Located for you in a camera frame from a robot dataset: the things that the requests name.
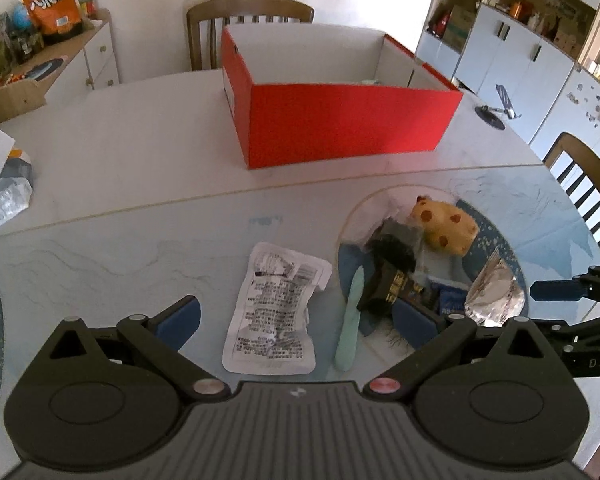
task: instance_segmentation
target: white drawer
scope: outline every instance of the white drawer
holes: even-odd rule
[[[91,75],[91,79],[95,81],[109,58],[113,56],[111,30],[108,23],[87,43],[84,51],[87,54],[89,74]]]
[[[118,77],[118,66],[116,64],[116,57],[112,56],[111,59],[107,61],[102,72],[93,82],[93,88],[95,90],[101,90],[103,88],[107,88],[109,86],[116,86],[120,84],[120,78]]]

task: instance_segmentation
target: orange snack bag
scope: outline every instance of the orange snack bag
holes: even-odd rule
[[[58,43],[82,32],[82,17],[75,0],[22,0],[45,43]]]

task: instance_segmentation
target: white logo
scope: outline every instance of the white logo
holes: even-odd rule
[[[306,395],[306,390],[298,386],[295,390],[289,390],[289,393],[296,399],[299,399],[300,397],[304,397]]]

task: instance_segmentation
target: dining table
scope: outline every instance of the dining table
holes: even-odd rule
[[[600,249],[551,171],[508,124],[483,122],[474,113],[481,104],[465,93],[431,152],[261,170],[248,170],[242,158],[221,70],[95,91],[1,124],[30,156],[34,193],[30,207],[0,227],[0,477],[18,463],[4,403],[67,316],[115,326],[195,295],[200,327],[180,353],[234,390],[245,380],[362,386],[404,358],[408,342],[389,324],[358,334],[350,370],[333,365],[346,306],[338,251],[358,242],[352,233],[365,222],[370,228],[383,218],[382,204],[408,210],[423,194],[470,204],[515,254],[529,317],[574,324],[600,316],[600,304],[588,299],[528,296],[536,280],[571,279],[600,265]],[[222,366],[248,259],[262,241],[333,264],[308,304],[316,361],[309,374],[248,376]],[[576,383],[590,411],[573,459],[584,468],[600,444],[600,378]]]

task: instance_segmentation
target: blue ball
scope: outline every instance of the blue ball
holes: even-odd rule
[[[27,12],[27,7],[23,4],[18,4],[13,9],[13,26],[18,30],[27,30],[31,27],[31,18]]]

